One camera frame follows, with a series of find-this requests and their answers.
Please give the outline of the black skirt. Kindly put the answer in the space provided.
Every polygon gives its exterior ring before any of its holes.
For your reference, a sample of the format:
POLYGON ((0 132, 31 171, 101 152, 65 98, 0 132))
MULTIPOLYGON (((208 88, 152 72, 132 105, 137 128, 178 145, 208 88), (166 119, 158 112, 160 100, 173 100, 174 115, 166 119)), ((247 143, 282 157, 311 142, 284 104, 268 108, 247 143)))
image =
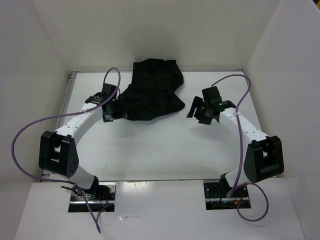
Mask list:
POLYGON ((130 121, 150 121, 179 112, 185 103, 176 95, 184 76, 175 60, 148 58, 133 63, 132 79, 118 97, 130 121))

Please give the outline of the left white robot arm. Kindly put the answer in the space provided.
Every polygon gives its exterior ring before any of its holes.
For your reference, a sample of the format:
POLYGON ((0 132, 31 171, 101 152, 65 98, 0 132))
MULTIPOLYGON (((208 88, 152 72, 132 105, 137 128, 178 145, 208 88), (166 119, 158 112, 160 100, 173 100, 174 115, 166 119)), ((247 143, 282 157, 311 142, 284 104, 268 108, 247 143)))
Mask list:
POLYGON ((39 167, 72 182, 75 185, 72 191, 78 196, 82 193, 88 200, 98 198, 107 188, 100 187, 98 178, 80 166, 77 144, 96 122, 102 118, 113 119, 108 111, 115 98, 101 92, 90 96, 80 110, 82 114, 53 132, 45 131, 40 138, 39 167))

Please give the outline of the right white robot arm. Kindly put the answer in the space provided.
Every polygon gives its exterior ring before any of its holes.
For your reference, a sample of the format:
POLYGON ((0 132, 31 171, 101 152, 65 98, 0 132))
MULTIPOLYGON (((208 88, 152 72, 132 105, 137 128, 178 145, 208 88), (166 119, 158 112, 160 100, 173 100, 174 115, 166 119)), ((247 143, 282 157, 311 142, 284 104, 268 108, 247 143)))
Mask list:
POLYGON ((187 114, 200 124, 210 125, 212 120, 239 135, 240 163, 238 169, 220 176, 219 191, 229 197, 238 186, 255 184, 280 175, 285 170, 282 141, 276 135, 269 136, 257 129, 237 111, 231 101, 207 102, 196 96, 187 114))

